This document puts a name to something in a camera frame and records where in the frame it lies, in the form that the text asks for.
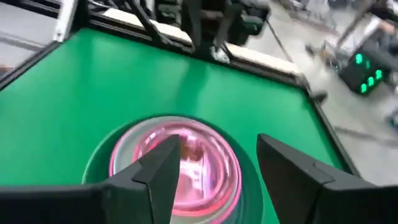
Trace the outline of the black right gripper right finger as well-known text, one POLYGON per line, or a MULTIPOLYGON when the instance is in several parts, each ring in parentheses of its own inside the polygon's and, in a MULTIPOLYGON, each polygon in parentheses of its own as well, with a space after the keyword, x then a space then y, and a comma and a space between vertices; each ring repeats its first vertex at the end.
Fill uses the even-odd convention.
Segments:
POLYGON ((266 134, 256 148, 280 224, 398 224, 398 185, 376 186, 266 134))

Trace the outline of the green table mat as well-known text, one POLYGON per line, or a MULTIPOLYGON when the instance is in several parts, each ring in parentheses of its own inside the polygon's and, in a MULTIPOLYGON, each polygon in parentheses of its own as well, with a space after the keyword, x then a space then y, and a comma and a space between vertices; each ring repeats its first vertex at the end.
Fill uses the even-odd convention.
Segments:
POLYGON ((261 184, 260 224, 279 221, 259 172, 258 134, 343 167, 298 88, 82 29, 0 91, 0 185, 80 183, 91 142, 162 114, 200 119, 239 144, 261 184))

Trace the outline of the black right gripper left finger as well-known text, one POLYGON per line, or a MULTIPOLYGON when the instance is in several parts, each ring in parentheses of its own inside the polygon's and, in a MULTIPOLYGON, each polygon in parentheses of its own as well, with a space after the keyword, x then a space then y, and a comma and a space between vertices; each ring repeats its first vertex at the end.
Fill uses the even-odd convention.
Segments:
POLYGON ((0 224, 169 224, 180 166, 171 135, 95 184, 0 188, 0 224))

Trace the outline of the clear pink small plate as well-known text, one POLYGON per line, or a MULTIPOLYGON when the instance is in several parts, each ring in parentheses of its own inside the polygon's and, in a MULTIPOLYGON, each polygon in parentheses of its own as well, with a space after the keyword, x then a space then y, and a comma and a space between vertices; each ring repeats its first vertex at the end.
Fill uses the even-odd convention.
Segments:
POLYGON ((224 192, 233 170, 229 168, 231 146, 216 131, 201 124, 171 122, 145 132, 134 148, 138 160, 171 135, 180 146, 180 173, 172 213, 182 217, 208 215, 226 201, 224 192))

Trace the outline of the black table frame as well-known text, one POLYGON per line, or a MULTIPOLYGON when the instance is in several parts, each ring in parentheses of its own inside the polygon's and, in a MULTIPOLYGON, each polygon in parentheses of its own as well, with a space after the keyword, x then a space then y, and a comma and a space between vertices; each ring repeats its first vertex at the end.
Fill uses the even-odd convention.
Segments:
MULTIPOLYGON (((60 0, 0 0, 0 2, 52 18, 56 18, 60 14, 60 12, 63 11, 63 3, 60 0)), ((99 13, 94 13, 89 11, 88 9, 85 9, 88 4, 88 0, 76 0, 74 1, 74 3, 76 3, 75 5, 77 5, 77 9, 75 10, 77 11, 77 15, 75 13, 75 15, 72 16, 73 29, 72 33, 68 34, 66 42, 68 41, 68 39, 71 39, 77 32, 79 32, 79 30, 82 30, 82 28, 89 28, 129 41, 140 42, 151 47, 156 47, 158 49, 164 49, 168 50, 169 52, 186 55, 186 57, 197 58, 203 61, 208 61, 208 63, 220 64, 230 69, 241 70, 250 73, 251 75, 255 75, 261 78, 268 78, 273 82, 279 82, 302 90, 305 93, 306 97, 309 99, 309 103, 311 104, 311 107, 313 108, 315 114, 320 120, 322 128, 325 129, 327 138, 331 142, 332 148, 334 150, 334 154, 336 154, 338 160, 341 162, 343 170, 357 177, 361 177, 357 168, 353 164, 352 159, 347 154, 346 149, 341 144, 335 131, 331 127, 331 124, 327 120, 326 115, 321 109, 320 105, 322 101, 314 99, 314 97, 318 95, 312 93, 308 81, 305 77, 300 77, 299 73, 285 72, 285 70, 283 70, 282 68, 276 68, 273 65, 269 65, 268 62, 255 62, 254 59, 247 59, 243 56, 237 56, 234 55, 237 53, 233 52, 233 55, 229 56, 231 60, 230 63, 218 62, 215 59, 212 59, 211 56, 196 56, 194 53, 189 51, 190 49, 187 46, 177 46, 177 44, 187 45, 186 43, 188 41, 180 40, 176 36, 173 36, 176 34, 164 34, 170 39, 170 41, 176 41, 174 43, 175 45, 167 45, 165 43, 162 44, 159 41, 157 42, 157 40, 154 42, 152 40, 152 36, 155 34, 148 34, 148 31, 144 30, 144 28, 141 28, 138 25, 102 16, 99 13)), ((18 65, 10 72, 2 75, 0 77, 0 91, 3 91, 3 89, 5 89, 19 77, 21 77, 26 71, 28 71, 39 61, 43 60, 48 54, 50 54, 61 45, 62 44, 60 42, 57 42, 56 40, 51 41, 49 44, 45 45, 42 50, 39 50, 37 53, 30 56, 28 59, 23 61, 20 65, 18 65)))

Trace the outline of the dark green large plate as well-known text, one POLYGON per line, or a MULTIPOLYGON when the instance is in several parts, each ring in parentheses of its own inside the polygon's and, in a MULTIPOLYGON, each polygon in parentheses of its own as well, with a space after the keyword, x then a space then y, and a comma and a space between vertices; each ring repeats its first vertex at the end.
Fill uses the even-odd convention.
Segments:
MULTIPOLYGON (((233 173, 228 181, 229 190, 224 192, 226 201, 219 209, 208 215, 182 217, 172 213, 170 224, 260 224, 264 207, 261 184, 253 163, 238 143, 215 126, 198 119, 183 116, 158 116, 146 120, 146 123, 131 128, 114 148, 116 153, 113 165, 114 174, 127 167, 130 162, 135 162, 132 159, 134 148, 141 136, 151 128, 171 122, 208 126, 219 133, 231 146, 227 164, 233 173)), ((90 143, 91 155, 103 139, 90 143)))

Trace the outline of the silver aluminium bracket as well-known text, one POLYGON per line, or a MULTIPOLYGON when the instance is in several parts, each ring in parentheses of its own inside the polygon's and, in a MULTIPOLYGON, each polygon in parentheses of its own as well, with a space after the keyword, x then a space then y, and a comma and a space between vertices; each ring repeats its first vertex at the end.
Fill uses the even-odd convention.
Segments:
POLYGON ((63 42, 69 35, 75 17, 78 0, 62 0, 57 23, 53 33, 53 40, 63 42))

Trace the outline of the light green large plate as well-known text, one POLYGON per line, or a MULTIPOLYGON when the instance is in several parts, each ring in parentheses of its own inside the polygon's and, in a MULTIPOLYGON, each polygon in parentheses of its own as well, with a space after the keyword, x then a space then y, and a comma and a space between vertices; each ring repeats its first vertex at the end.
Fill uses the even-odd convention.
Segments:
POLYGON ((130 121, 112 130, 96 146, 83 173, 83 184, 94 184, 105 180, 131 180, 146 185, 170 183, 176 186, 179 176, 180 143, 176 134, 167 136, 147 154, 117 173, 113 173, 116 153, 114 148, 127 132, 146 119, 130 121))

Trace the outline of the black box with green lights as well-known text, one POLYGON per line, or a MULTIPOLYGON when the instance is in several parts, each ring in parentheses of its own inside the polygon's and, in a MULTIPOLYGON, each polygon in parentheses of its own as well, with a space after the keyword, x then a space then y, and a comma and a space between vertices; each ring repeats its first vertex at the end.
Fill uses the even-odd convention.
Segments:
POLYGON ((373 44, 364 44, 348 59, 338 76, 353 93, 368 95, 388 71, 386 54, 373 44))

